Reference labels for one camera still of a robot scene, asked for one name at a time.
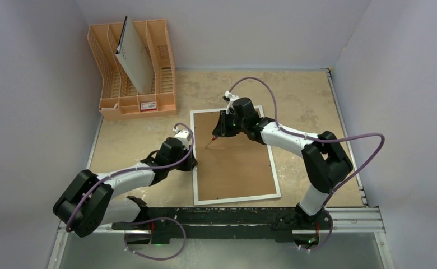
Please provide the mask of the blue handled screwdriver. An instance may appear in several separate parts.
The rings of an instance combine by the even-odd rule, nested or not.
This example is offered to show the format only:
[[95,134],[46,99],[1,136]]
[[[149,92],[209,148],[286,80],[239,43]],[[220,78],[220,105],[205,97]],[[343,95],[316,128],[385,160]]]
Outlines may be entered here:
[[217,140],[218,139],[218,137],[217,136],[213,136],[212,138],[211,138],[211,140],[210,140],[210,142],[204,147],[205,149],[207,149],[209,146],[210,146],[210,144],[212,143],[212,142],[214,142],[215,140]]

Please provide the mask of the white picture frame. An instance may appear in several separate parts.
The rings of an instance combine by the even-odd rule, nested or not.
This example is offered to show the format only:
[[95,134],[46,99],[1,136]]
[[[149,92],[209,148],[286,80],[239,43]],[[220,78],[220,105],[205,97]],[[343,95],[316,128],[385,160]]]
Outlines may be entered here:
[[194,156],[193,203],[196,206],[281,198],[271,147],[246,135],[212,138],[220,109],[192,110]]

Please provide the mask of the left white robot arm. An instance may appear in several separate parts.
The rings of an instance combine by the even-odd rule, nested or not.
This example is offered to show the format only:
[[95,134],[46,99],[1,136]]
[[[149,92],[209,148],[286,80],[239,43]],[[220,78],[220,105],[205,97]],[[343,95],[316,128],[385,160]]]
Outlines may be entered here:
[[100,225],[115,222],[142,229],[148,214],[140,209],[138,199],[126,198],[118,203],[112,200],[131,190],[155,185],[173,170],[192,171],[196,165],[193,137],[176,134],[129,168],[99,174],[88,169],[80,171],[54,204],[53,214],[65,223],[67,232],[80,238]]

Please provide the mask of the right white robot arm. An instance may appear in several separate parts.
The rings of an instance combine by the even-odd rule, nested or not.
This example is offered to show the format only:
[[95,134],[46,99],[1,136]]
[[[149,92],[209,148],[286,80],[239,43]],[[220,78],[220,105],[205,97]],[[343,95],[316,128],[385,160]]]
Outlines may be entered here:
[[310,182],[304,198],[297,204],[295,220],[302,228],[317,222],[318,215],[334,187],[352,172],[353,165],[335,135],[305,134],[295,129],[285,130],[277,121],[261,117],[249,98],[236,95],[223,97],[227,108],[220,111],[214,137],[234,137],[245,134],[251,141],[275,146],[302,158]]

